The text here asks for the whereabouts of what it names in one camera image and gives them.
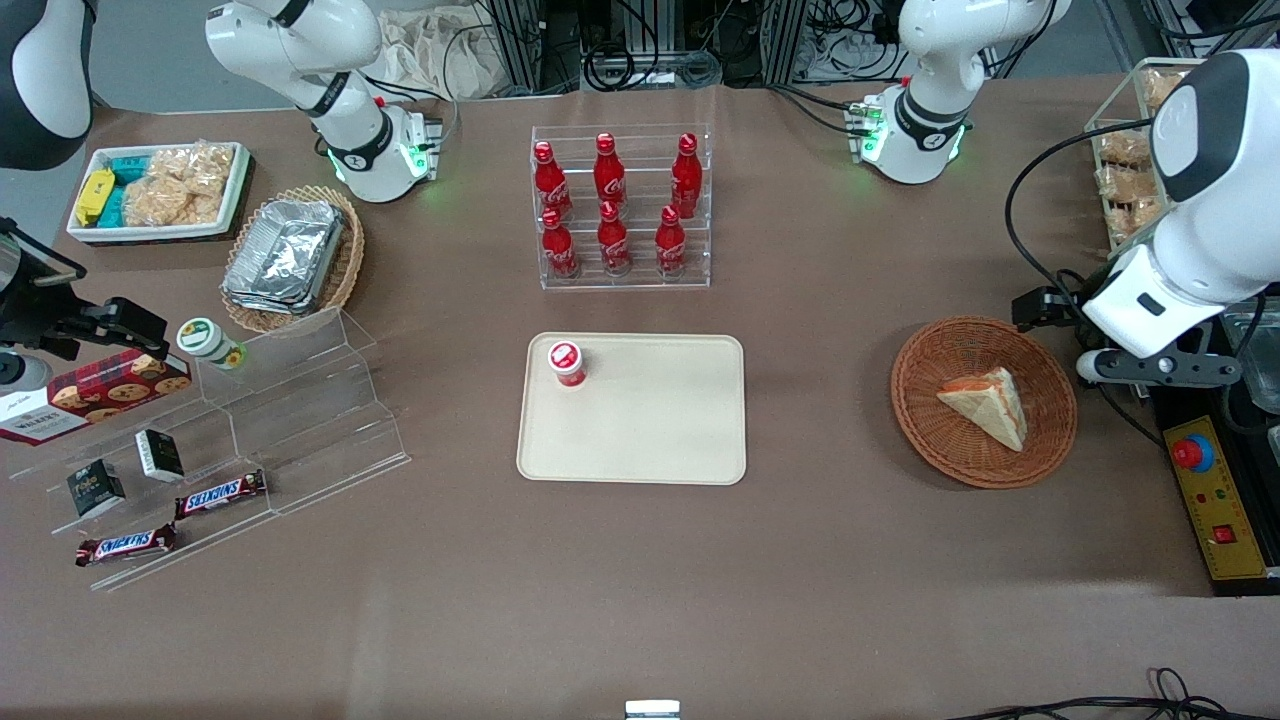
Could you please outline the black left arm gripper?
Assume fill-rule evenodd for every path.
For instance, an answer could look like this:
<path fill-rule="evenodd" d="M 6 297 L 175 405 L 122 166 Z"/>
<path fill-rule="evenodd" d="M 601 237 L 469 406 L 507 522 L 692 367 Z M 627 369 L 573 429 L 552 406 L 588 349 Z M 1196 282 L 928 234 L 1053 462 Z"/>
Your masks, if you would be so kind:
<path fill-rule="evenodd" d="M 1012 324 L 1018 331 L 1039 327 L 1080 328 L 1087 324 L 1082 295 L 1056 287 L 1030 290 L 1012 300 Z"/>

